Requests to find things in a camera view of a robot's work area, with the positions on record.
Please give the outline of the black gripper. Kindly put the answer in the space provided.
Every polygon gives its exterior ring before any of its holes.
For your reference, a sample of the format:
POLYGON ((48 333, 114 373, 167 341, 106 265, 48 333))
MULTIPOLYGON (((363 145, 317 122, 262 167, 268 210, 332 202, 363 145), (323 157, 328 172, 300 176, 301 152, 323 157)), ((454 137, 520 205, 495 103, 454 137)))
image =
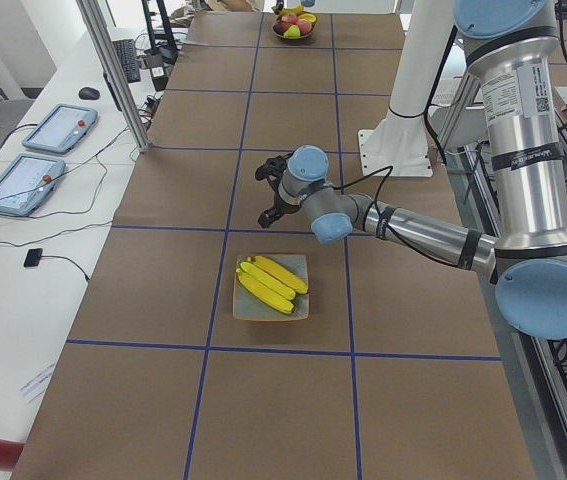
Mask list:
POLYGON ((269 187, 274 192, 274 205, 264 210, 258 217, 257 221, 261 228, 268 229, 275 222, 280 220, 285 213, 296 213, 297 205, 285 200, 279 194, 279 186, 283 179, 283 174, 287 168, 287 160, 290 155, 277 155, 268 158, 264 164, 259 166, 255 171, 255 179, 257 181, 266 180, 269 187))

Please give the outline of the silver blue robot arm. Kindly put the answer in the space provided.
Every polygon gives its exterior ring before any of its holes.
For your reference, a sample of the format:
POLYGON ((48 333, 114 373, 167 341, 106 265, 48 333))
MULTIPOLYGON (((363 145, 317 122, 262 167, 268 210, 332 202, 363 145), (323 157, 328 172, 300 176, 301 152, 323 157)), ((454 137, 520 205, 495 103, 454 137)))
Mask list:
POLYGON ((501 232, 492 237, 376 197, 348 194, 327 177, 327 157, 305 145, 255 173, 274 193, 269 227, 303 212, 323 244, 361 230, 444 265, 485 274, 517 330, 567 339, 567 192, 548 59, 560 43, 550 1, 459 1, 454 29, 479 82, 501 232))

